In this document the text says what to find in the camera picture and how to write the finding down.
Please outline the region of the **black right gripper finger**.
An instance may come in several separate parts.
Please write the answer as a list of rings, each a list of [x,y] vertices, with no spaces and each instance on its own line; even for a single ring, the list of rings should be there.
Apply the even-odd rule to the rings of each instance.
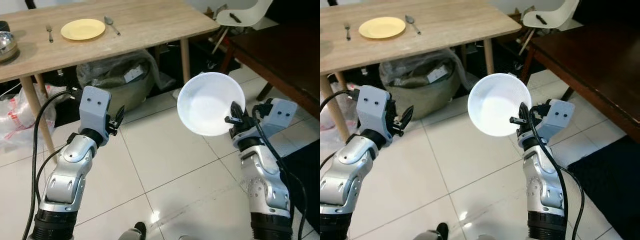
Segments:
[[[245,122],[244,116],[245,116],[245,110],[243,110],[243,108],[237,102],[232,102],[231,103],[231,123],[233,125],[244,124]]]
[[[530,110],[525,102],[521,102],[519,104],[518,118],[519,118],[518,131],[530,131],[531,130]]]

